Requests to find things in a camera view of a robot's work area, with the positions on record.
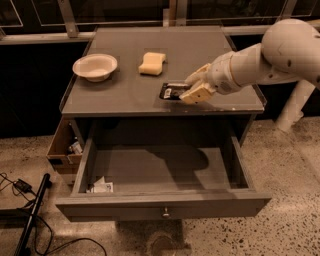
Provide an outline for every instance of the plug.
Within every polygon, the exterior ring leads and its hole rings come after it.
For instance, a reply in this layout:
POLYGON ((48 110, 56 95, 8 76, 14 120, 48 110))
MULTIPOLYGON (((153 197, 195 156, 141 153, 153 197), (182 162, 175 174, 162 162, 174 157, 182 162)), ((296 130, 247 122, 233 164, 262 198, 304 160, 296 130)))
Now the plug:
POLYGON ((31 185, 21 179, 18 179, 15 182, 13 182, 13 186, 17 190, 22 191, 23 193, 28 193, 32 191, 31 185))

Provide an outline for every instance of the bowl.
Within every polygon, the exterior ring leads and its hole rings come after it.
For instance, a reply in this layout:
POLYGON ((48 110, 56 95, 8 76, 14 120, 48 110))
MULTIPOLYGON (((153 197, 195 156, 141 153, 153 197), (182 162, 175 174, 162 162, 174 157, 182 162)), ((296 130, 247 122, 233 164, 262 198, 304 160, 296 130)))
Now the bowl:
POLYGON ((72 70, 88 81, 101 82, 107 79, 117 66, 117 60, 111 55, 90 54, 78 59, 73 64, 72 70))

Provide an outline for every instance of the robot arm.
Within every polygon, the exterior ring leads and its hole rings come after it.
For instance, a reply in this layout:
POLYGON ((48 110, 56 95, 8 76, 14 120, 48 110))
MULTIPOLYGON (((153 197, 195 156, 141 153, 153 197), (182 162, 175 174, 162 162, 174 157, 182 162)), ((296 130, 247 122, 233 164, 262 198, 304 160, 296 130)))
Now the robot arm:
POLYGON ((230 94, 252 84, 279 84, 305 79, 320 89, 320 34, 306 22, 288 19, 271 26, 262 42, 219 56, 191 74, 186 103, 230 94))

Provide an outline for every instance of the open drawer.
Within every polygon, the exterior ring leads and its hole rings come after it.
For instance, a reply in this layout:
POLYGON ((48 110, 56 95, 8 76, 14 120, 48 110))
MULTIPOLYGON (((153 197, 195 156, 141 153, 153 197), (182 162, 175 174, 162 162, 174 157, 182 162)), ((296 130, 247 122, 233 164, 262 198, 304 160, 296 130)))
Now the open drawer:
POLYGON ((70 221, 156 220, 255 216, 270 198, 224 117, 109 118, 93 122, 72 194, 56 205, 70 221))

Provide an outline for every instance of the electrical cord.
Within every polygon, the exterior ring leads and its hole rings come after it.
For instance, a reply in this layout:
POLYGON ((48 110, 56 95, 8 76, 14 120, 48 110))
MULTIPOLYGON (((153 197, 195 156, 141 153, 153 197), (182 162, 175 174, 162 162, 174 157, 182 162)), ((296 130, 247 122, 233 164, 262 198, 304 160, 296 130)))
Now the electrical cord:
MULTIPOLYGON (((27 197, 24 195, 25 192, 23 192, 23 191, 20 190, 18 187, 16 187, 16 186, 15 186, 15 181, 10 180, 10 179, 8 178, 8 175, 7 175, 5 172, 0 173, 0 176, 2 177, 2 180, 1 180, 1 182, 0 182, 0 187, 1 187, 1 185, 2 185, 2 183, 3 183, 4 181, 7 181, 7 182, 8 182, 8 184, 6 184, 3 188, 0 189, 0 192, 3 191, 5 188, 7 188, 9 185, 12 185, 12 187, 11 187, 11 188, 12 188, 12 193, 13 193, 15 196, 20 196, 20 195, 21 195, 21 196, 24 197, 24 199, 26 199, 26 200, 28 201, 27 204, 26 204, 24 207, 22 207, 22 208, 31 207, 31 206, 33 205, 35 199, 31 199, 31 200, 30 200, 29 198, 27 198, 27 197)), ((29 193, 33 194, 35 197, 37 196, 37 195, 32 191, 31 186, 30 186, 30 188, 29 188, 26 192, 29 192, 29 193)))
POLYGON ((63 249, 65 249, 66 247, 68 247, 68 246, 70 246, 70 245, 72 245, 72 244, 74 244, 74 243, 77 243, 77 242, 79 242, 79 241, 87 240, 87 241, 91 241, 91 242, 95 243, 96 245, 98 245, 98 246, 102 249, 104 255, 107 256, 107 251, 105 250, 105 248, 104 248, 101 244, 99 244, 97 241, 95 241, 95 240, 93 240, 93 239, 91 239, 91 238, 86 238, 86 237, 85 237, 85 238, 77 238, 77 239, 71 240, 71 241, 69 241, 69 242, 67 242, 67 243, 64 243, 64 244, 62 244, 62 245, 60 245, 60 246, 52 249, 51 251, 49 251, 49 249, 50 249, 50 247, 51 247, 51 244, 52 244, 53 237, 54 237, 53 230, 52 230, 52 228, 49 226, 49 224, 48 224, 43 218, 41 218, 40 216, 36 216, 36 217, 37 217, 37 220, 40 220, 40 221, 49 229, 49 231, 50 231, 50 239, 49 239, 47 248, 46 248, 46 250, 45 250, 44 253, 41 253, 41 252, 39 252, 38 249, 37 249, 38 227, 37 227, 37 223, 35 223, 34 250, 35 250, 35 252, 36 252, 38 255, 40 255, 40 256, 46 256, 46 255, 55 253, 55 252, 57 252, 57 251, 63 250, 63 249))
POLYGON ((0 192, 1 192, 1 191, 4 190, 6 187, 8 187, 9 185, 13 184, 13 181, 11 181, 11 180, 9 180, 9 179, 7 178, 8 175, 7 175, 5 172, 0 173, 0 176, 3 178, 2 181, 0 182, 0 187, 1 187, 2 183, 3 183, 5 180, 9 182, 7 185, 5 185, 3 188, 0 189, 0 192))

